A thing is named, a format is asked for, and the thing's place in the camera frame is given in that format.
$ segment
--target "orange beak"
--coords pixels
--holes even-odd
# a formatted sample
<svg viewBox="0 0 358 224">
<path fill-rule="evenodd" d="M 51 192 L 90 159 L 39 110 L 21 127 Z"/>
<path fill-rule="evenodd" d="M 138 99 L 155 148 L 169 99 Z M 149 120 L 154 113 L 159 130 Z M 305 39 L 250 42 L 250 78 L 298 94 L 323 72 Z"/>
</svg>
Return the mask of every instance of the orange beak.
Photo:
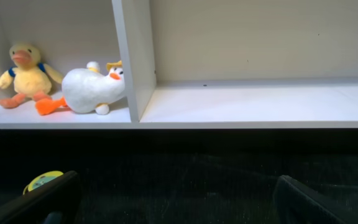
<svg viewBox="0 0 358 224">
<path fill-rule="evenodd" d="M 115 72 L 110 73 L 110 77 L 115 79 L 115 80 L 120 80 L 121 79 L 121 77 Z"/>
<path fill-rule="evenodd" d="M 15 63 L 25 65 L 29 62 L 31 62 L 31 54 L 26 52 L 25 50 L 18 50 L 15 52 L 15 54 L 12 56 L 12 60 Z"/>
</svg>

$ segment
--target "yellow belly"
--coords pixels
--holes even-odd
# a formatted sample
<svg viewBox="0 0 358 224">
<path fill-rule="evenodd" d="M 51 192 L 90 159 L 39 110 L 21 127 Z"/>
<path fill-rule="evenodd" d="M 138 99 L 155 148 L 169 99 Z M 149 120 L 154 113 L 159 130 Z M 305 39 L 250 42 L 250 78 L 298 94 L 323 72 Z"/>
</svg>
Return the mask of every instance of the yellow belly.
<svg viewBox="0 0 358 224">
<path fill-rule="evenodd" d="M 23 93 L 27 97 L 31 98 L 39 91 L 48 94 L 52 87 L 48 76 L 38 68 L 26 71 L 16 68 L 14 72 L 16 74 L 14 80 L 15 91 Z"/>
</svg>

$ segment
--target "yellow hat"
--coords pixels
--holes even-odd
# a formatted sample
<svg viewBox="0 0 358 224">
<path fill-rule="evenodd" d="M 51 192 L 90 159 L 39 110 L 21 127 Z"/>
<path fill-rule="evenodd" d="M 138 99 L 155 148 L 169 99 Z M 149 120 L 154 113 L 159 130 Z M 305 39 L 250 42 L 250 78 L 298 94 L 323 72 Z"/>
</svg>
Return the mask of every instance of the yellow hat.
<svg viewBox="0 0 358 224">
<path fill-rule="evenodd" d="M 116 62 L 116 63 L 107 63 L 106 68 L 107 71 L 110 71 L 111 68 L 113 67 L 119 67 L 122 68 L 122 61 Z"/>
</svg>

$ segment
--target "white body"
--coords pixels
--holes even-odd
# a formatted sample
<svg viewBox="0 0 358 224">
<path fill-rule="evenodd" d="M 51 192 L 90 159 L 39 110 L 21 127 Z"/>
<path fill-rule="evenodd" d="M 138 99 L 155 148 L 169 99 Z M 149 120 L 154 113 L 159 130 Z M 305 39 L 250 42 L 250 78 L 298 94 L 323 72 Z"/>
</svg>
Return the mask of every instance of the white body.
<svg viewBox="0 0 358 224">
<path fill-rule="evenodd" d="M 89 113 L 100 104 L 111 104 L 124 97 L 124 77 L 115 80 L 86 68 L 69 71 L 62 82 L 67 105 L 77 113 Z"/>
</svg>

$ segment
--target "yellow duck plush toy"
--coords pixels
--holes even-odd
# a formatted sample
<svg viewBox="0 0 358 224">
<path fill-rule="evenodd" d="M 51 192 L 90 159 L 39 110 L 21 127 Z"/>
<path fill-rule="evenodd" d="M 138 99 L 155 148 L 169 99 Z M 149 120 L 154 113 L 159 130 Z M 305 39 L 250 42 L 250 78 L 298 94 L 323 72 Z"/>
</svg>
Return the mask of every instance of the yellow duck plush toy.
<svg viewBox="0 0 358 224">
<path fill-rule="evenodd" d="M 45 98 L 51 99 L 47 94 L 52 84 L 46 74 L 55 82 L 61 84 L 63 75 L 51 66 L 40 63 L 41 54 L 38 49 L 29 44 L 17 44 L 9 50 L 11 59 L 17 67 L 12 67 L 0 77 L 0 88 L 6 89 L 14 82 L 17 93 L 12 98 L 0 100 L 3 108 L 15 108 L 24 102 L 25 98 L 39 101 Z"/>
</svg>

